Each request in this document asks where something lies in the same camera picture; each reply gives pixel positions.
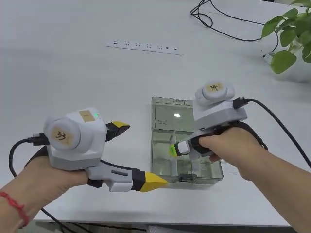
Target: black wrist strap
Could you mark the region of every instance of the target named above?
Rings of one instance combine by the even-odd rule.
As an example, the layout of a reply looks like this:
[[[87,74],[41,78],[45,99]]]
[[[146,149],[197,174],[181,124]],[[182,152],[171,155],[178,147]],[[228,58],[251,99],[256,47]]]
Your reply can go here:
[[[42,147],[40,150],[38,150],[31,158],[30,160],[26,163],[25,167],[35,158],[40,157],[40,156],[48,156],[48,149],[47,146]]]
[[[199,139],[200,137],[206,137],[206,136],[213,136],[213,135],[221,135],[223,132],[233,128],[233,127],[238,127],[241,129],[244,129],[246,131],[248,131],[250,134],[252,134],[252,136],[258,141],[258,143],[264,147],[266,150],[268,150],[267,145],[263,142],[263,140],[258,136],[258,134],[246,123],[244,122],[240,122],[240,121],[235,121],[235,122],[231,122],[229,123],[227,126],[216,126],[213,129],[212,133],[209,134],[205,134],[205,135],[201,135],[198,137],[195,137],[193,139],[191,139],[191,145],[192,147],[199,152],[200,154],[206,154],[210,152],[209,148],[205,148],[202,147],[199,143]]]

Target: transparent container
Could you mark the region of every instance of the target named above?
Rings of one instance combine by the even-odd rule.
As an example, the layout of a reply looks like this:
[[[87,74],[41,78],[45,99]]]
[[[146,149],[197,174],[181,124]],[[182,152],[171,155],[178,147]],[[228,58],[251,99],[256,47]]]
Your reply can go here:
[[[223,178],[220,161],[209,157],[190,160],[171,157],[170,144],[188,138],[194,131],[191,100],[152,98],[152,172],[168,182],[215,184]]]

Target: chinese character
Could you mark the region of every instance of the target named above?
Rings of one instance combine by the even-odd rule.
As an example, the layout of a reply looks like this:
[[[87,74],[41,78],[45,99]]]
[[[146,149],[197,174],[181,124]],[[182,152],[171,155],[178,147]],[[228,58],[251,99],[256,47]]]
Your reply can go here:
[[[58,140],[59,140],[59,141],[62,141],[62,140],[64,140],[64,139],[66,139],[66,134],[64,134],[64,133],[62,133],[62,132],[60,132],[60,131],[58,131],[58,134],[57,134],[57,136],[56,136],[55,138],[59,138]]]
[[[212,91],[218,91],[218,86],[217,85],[210,86],[210,89]]]

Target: cable connector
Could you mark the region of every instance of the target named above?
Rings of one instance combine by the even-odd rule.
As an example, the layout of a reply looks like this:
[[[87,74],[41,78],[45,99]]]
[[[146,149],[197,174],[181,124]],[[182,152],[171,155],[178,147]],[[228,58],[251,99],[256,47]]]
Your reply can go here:
[[[49,145],[50,142],[44,133],[35,133],[33,137],[27,138],[29,143],[32,143],[34,146],[45,146]]]
[[[233,100],[232,105],[234,109],[238,109],[243,107],[244,105],[247,105],[249,103],[248,99],[245,99],[244,97],[238,97],[235,100]]]

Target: floor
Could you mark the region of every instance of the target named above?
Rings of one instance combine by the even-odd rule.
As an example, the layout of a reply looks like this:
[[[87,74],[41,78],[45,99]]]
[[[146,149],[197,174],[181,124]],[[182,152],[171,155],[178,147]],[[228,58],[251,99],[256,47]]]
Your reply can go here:
[[[275,0],[275,2],[277,3],[283,3],[283,4],[290,4],[293,0]],[[37,226],[35,222],[32,222],[29,224],[28,227],[26,227],[23,230],[19,230],[19,233],[61,233],[61,231],[56,229],[56,226],[50,223],[45,223],[47,225],[50,225],[49,228],[50,230],[46,230],[45,228],[42,228],[40,226]],[[84,233],[83,230],[77,229],[77,228],[73,228],[77,231],[77,233]],[[100,229],[100,228],[94,228],[90,229],[92,232],[94,233],[101,233],[101,232],[105,232],[105,233],[123,233],[123,232],[129,232],[129,231],[125,231],[125,230],[116,230],[116,229]],[[229,232],[249,232],[249,233],[269,233],[269,232],[273,232],[273,233],[278,233],[278,232],[282,232],[282,233],[294,233],[295,231],[290,229],[290,228],[244,228],[244,227],[208,227],[208,232],[213,233],[213,232],[219,232],[219,233],[229,233]]]

